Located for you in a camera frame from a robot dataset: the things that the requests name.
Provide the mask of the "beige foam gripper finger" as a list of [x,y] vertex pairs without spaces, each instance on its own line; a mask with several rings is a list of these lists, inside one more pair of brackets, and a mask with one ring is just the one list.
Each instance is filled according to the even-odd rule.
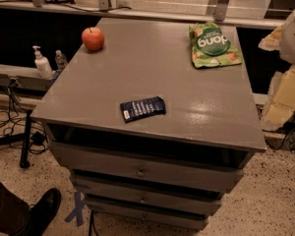
[[280,58],[290,64],[286,72],[274,73],[261,117],[262,128],[275,131],[295,113],[295,27],[277,27],[260,41],[259,48],[278,51]]

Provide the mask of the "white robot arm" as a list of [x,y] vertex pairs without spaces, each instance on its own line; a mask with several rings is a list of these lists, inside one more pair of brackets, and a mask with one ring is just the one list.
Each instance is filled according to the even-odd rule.
[[261,40],[259,48],[278,50],[280,58],[291,64],[287,72],[274,73],[262,113],[262,128],[275,131],[295,113],[295,9],[283,25]]

